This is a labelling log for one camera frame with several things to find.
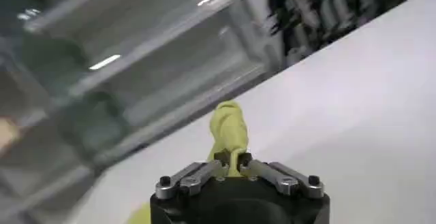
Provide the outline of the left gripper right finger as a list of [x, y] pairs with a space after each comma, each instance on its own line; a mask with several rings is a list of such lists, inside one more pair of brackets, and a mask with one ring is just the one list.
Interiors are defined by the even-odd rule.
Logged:
[[309, 199], [321, 199], [324, 196], [324, 184], [319, 176], [305, 176], [279, 162], [261, 162], [254, 159], [251, 153], [239, 155], [238, 171], [243, 176], [266, 180], [283, 195], [300, 193]]

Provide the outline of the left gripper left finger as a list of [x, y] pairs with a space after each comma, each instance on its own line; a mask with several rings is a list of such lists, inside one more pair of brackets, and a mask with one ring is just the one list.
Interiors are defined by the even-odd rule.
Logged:
[[188, 195], [196, 195], [212, 177], [224, 177], [230, 168], [230, 153], [221, 151], [211, 161], [193, 162], [172, 176], [161, 176], [155, 185], [155, 197], [173, 198], [179, 190], [187, 188]]

